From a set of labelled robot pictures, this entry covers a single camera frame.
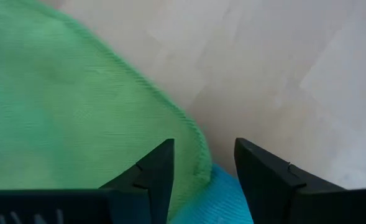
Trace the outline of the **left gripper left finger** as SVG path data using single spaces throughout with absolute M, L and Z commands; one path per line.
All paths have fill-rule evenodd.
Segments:
M 98 189 L 0 190 L 0 224 L 166 223 L 173 181 L 166 139 Z

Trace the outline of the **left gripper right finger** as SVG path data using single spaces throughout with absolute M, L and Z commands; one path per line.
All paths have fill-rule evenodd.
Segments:
M 234 159 L 254 223 L 366 223 L 366 189 L 342 188 L 244 138 Z

